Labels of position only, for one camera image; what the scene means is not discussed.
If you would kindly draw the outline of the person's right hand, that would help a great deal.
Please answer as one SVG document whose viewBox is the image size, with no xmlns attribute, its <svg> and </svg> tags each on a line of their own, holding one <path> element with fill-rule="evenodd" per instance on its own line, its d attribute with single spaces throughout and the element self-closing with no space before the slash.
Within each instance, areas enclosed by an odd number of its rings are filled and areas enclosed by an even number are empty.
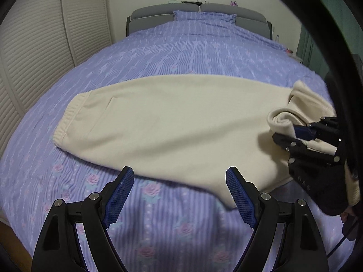
<svg viewBox="0 0 363 272">
<path fill-rule="evenodd" d="M 354 214 L 353 209 L 352 209 L 351 206 L 348 206 L 345 209 L 345 211 L 340 214 L 341 221 L 343 223 L 345 223 L 347 221 L 347 219 L 348 219 L 349 216 L 352 216 L 352 217 L 355 216 L 355 214 Z"/>
</svg>

